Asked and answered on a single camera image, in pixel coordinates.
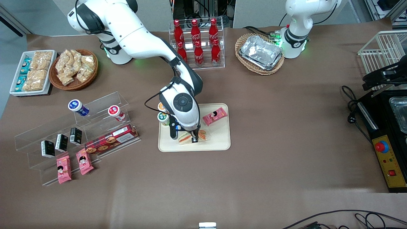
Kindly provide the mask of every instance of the white tray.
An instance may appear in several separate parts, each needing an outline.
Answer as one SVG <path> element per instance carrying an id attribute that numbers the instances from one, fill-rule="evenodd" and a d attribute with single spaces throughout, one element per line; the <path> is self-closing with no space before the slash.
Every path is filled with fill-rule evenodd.
<path id="1" fill-rule="evenodd" d="M 222 107 L 227 117 L 224 117 L 210 126 L 202 120 L 202 117 L 210 114 L 211 112 Z M 229 128 L 229 108 L 224 103 L 209 103 L 199 104 L 201 109 L 201 130 L 205 130 L 208 133 L 208 140 L 198 141 L 197 143 L 180 145 L 178 140 L 173 140 L 170 137 L 170 128 L 159 124 L 158 130 L 158 149 L 161 152 L 187 152 L 187 151 L 217 151 L 227 150 L 230 148 L 230 128 Z"/>
<path id="2" fill-rule="evenodd" d="M 51 69 L 51 65 L 54 63 L 55 59 L 57 58 L 57 52 L 55 50 L 38 50 L 38 51 L 51 51 L 52 52 L 52 57 L 51 57 L 51 61 L 50 61 L 50 65 L 48 67 L 48 71 L 47 71 L 47 76 L 45 78 L 45 82 L 44 82 L 44 86 L 42 87 L 42 90 L 36 90 L 36 91 L 22 91 L 22 92 L 15 92 L 15 85 L 17 84 L 17 80 L 18 77 L 20 76 L 20 70 L 21 70 L 21 66 L 23 65 L 23 61 L 25 58 L 29 57 L 32 58 L 34 56 L 34 53 L 36 51 L 27 51 L 27 52 L 23 52 L 23 54 L 21 55 L 21 59 L 20 62 L 17 66 L 17 70 L 15 71 L 15 75 L 14 75 L 14 80 L 11 83 L 11 87 L 10 87 L 10 94 L 13 96 L 33 96 L 33 95 L 45 95 L 48 94 L 48 91 L 50 89 L 50 80 L 49 80 L 49 72 Z"/>

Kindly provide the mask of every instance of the table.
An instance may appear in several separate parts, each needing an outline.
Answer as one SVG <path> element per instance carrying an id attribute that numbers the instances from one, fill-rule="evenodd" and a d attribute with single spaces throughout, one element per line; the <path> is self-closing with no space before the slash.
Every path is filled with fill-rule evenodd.
<path id="1" fill-rule="evenodd" d="M 227 29 L 226 68 L 198 72 L 204 89 L 196 99 L 229 106 L 232 145 L 179 153 L 158 150 L 156 113 L 143 106 L 172 77 L 160 58 L 118 66 L 95 36 L 29 35 L 29 50 L 88 49 L 100 68 L 94 83 L 78 92 L 54 88 L 46 97 L 9 98 L 0 120 L 0 227 L 179 229 L 213 221 L 220 229 L 282 228 L 335 209 L 406 219 L 407 194 L 387 193 L 371 145 L 346 122 L 348 100 L 340 93 L 348 85 L 364 94 L 356 52 L 390 29 L 389 20 L 315 26 L 305 51 L 266 77 L 234 55 L 235 41 L 247 31 Z M 26 155 L 15 151 L 14 136 L 67 114 L 73 98 L 87 103 L 116 90 L 128 100 L 142 140 L 104 159 L 91 175 L 41 186 Z M 351 213 L 315 221 L 358 227 Z"/>

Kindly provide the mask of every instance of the coca-cola bottle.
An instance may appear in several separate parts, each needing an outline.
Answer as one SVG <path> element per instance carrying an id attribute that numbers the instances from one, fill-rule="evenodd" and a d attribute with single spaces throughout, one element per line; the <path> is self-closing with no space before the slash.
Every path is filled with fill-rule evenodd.
<path id="1" fill-rule="evenodd" d="M 179 20 L 175 19 L 174 20 L 174 38 L 175 38 L 175 42 L 177 43 L 177 45 L 179 43 L 181 43 L 182 45 L 184 45 L 184 32 L 182 31 L 181 27 L 179 26 Z"/>
<path id="2" fill-rule="evenodd" d="M 201 31 L 198 28 L 198 21 L 196 19 L 192 19 L 192 30 L 191 30 L 191 36 L 192 36 L 192 44 L 194 44 L 194 47 L 197 43 L 199 43 L 199 46 L 201 47 Z"/>
<path id="3" fill-rule="evenodd" d="M 218 27 L 216 26 L 216 18 L 210 20 L 209 29 L 209 45 L 213 45 L 213 41 L 218 39 Z"/>
<path id="4" fill-rule="evenodd" d="M 219 48 L 219 40 L 213 40 L 212 46 L 212 65 L 218 66 L 221 63 L 221 48 Z"/>
<path id="5" fill-rule="evenodd" d="M 204 51 L 201 48 L 201 41 L 195 41 L 195 64 L 197 65 L 197 68 L 202 68 L 204 66 Z"/>
<path id="6" fill-rule="evenodd" d="M 184 49 L 184 45 L 182 43 L 178 43 L 178 54 L 184 59 L 185 63 L 188 64 L 188 59 L 186 58 L 186 51 Z"/>

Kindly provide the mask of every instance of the red cookie box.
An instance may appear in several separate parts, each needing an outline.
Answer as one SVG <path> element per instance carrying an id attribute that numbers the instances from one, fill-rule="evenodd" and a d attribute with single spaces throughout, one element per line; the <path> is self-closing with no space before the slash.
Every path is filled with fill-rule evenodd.
<path id="1" fill-rule="evenodd" d="M 130 139 L 138 137 L 137 131 L 129 124 L 105 136 L 85 144 L 85 150 L 90 154 L 106 152 Z"/>

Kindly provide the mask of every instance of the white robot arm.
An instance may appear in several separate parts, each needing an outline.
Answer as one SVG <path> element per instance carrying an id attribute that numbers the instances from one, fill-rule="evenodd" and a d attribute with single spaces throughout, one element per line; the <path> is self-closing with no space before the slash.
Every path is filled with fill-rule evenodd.
<path id="1" fill-rule="evenodd" d="M 68 21 L 79 32 L 96 34 L 116 64 L 125 64 L 132 58 L 162 57 L 174 72 L 178 71 L 179 77 L 173 77 L 161 89 L 159 98 L 182 129 L 197 141 L 200 117 L 194 97 L 202 91 L 202 79 L 166 41 L 144 27 L 136 11 L 136 0 L 88 0 L 68 14 Z"/>
<path id="2" fill-rule="evenodd" d="M 296 58 L 305 45 L 313 26 L 311 15 L 327 13 L 341 4 L 341 0 L 287 0 L 285 10 L 291 16 L 288 28 L 280 31 L 285 58 Z"/>

